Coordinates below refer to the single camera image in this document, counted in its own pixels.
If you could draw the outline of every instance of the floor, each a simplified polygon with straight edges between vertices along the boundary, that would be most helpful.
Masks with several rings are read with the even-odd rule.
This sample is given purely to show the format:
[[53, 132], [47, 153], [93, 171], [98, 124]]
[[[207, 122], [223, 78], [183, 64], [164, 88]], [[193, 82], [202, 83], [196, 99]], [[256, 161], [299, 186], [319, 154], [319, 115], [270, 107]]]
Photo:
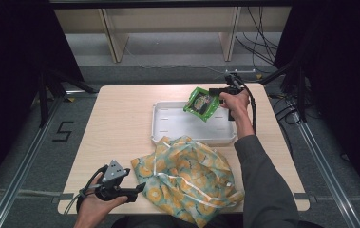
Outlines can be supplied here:
[[[254, 33], [246, 33], [245, 36], [251, 40], [256, 38]], [[242, 33], [237, 35], [241, 42], [252, 48], [254, 44], [247, 41], [245, 36]], [[275, 44], [280, 36], [281, 33], [266, 34], [266, 38]], [[131, 34], [119, 64], [112, 63], [103, 34], [69, 34], [66, 37], [86, 83], [94, 87], [219, 83], [223, 80], [225, 70], [254, 69], [256, 73], [242, 75], [246, 82], [253, 82], [275, 71], [274, 67], [259, 59], [256, 54], [251, 54], [239, 42], [235, 42], [232, 61], [223, 61], [218, 35], [215, 33]], [[269, 60], [273, 58], [265, 47], [256, 46], [256, 51], [266, 53], [264, 56]], [[265, 89], [271, 97], [274, 113], [284, 128], [285, 140], [293, 153], [297, 172], [310, 196], [311, 208], [300, 212], [301, 219], [323, 227], [360, 227], [360, 178], [347, 158], [343, 157], [338, 142], [315, 109], [309, 87], [307, 103], [310, 107], [306, 110], [307, 123], [303, 124], [294, 113], [293, 94], [282, 94], [279, 88], [282, 79], [283, 76], [270, 82]], [[78, 90], [70, 85], [66, 85], [66, 89]], [[39, 133], [40, 110], [34, 102], [26, 125], [5, 158], [0, 168], [0, 202], [4, 193], [10, 190], [9, 186], [14, 182], [22, 162], [27, 160], [29, 151], [36, 151], [27, 174], [20, 177], [22, 181], [16, 189], [15, 200], [3, 213], [3, 227], [73, 226], [75, 217], [58, 214], [56, 207], [97, 97], [83, 93], [69, 97], [74, 100], [49, 102], [55, 112], [47, 132]], [[62, 122], [69, 122], [66, 130], [72, 134], [68, 141], [56, 142], [61, 139], [57, 131]], [[32, 148], [33, 141], [39, 143], [38, 148]], [[331, 182], [329, 173], [318, 168], [324, 163], [332, 172]], [[332, 186], [334, 180], [337, 183], [336, 192]], [[340, 196], [345, 197], [348, 204], [338, 203], [336, 197]], [[350, 206], [353, 215], [344, 211], [344, 206]], [[110, 227], [116, 219], [116, 216], [108, 217], [101, 227]]]

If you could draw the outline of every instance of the snack bag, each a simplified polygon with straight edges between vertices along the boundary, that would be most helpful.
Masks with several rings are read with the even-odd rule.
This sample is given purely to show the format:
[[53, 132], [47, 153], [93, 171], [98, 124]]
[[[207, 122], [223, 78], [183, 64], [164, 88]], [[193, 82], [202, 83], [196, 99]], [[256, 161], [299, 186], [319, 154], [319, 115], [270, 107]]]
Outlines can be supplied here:
[[218, 96], [210, 96], [209, 91], [197, 87], [191, 93], [183, 111], [190, 112], [206, 122], [218, 109], [219, 104]]

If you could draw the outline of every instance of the gray carpet floor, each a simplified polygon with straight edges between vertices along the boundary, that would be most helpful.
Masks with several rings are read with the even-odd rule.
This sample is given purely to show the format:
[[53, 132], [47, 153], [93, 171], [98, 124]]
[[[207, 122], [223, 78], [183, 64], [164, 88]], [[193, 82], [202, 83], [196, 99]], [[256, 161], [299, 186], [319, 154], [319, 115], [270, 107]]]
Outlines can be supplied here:
[[[239, 45], [235, 45], [232, 62], [220, 61], [222, 57], [218, 38], [212, 34], [136, 34], [129, 39], [127, 45], [131, 54], [127, 52], [120, 64], [108, 61], [110, 56], [103, 36], [67, 37], [86, 83], [95, 88], [105, 85], [224, 83], [222, 74], [217, 71], [250, 70], [256, 67], [268, 72], [275, 70], [266, 64], [253, 62], [253, 56]], [[93, 43], [84, 46], [81, 45], [83, 40]], [[144, 68], [140, 65], [161, 67]], [[247, 82], [252, 82], [256, 75], [245, 75], [243, 78]], [[279, 77], [267, 84], [267, 93], [281, 94], [282, 79]], [[65, 86], [67, 90], [76, 89], [71, 85]], [[74, 97], [73, 102], [65, 101], [58, 108], [3, 227], [73, 226], [75, 216], [60, 215], [57, 212], [57, 199], [65, 187], [70, 167], [96, 101], [96, 96], [88, 94]], [[272, 98], [271, 104], [274, 113], [287, 107], [285, 99]], [[321, 119], [315, 104], [307, 109], [307, 120], [318, 145], [360, 218], [360, 178], [351, 164], [341, 158], [343, 151], [325, 121]], [[64, 137], [57, 134], [61, 122], [71, 122], [64, 124], [64, 130], [71, 131], [71, 134], [66, 142], [55, 142], [54, 140]], [[293, 151], [297, 172], [306, 192], [312, 198], [311, 208], [300, 213], [301, 219], [323, 227], [348, 227], [300, 133], [299, 125], [293, 122], [294, 118], [290, 116], [280, 123], [285, 128], [285, 139], [286, 135], [290, 139], [289, 147]], [[18, 139], [1, 165], [0, 199], [37, 134], [39, 124], [40, 107], [34, 104]], [[119, 216], [109, 216], [101, 227], [110, 227], [117, 218]]]

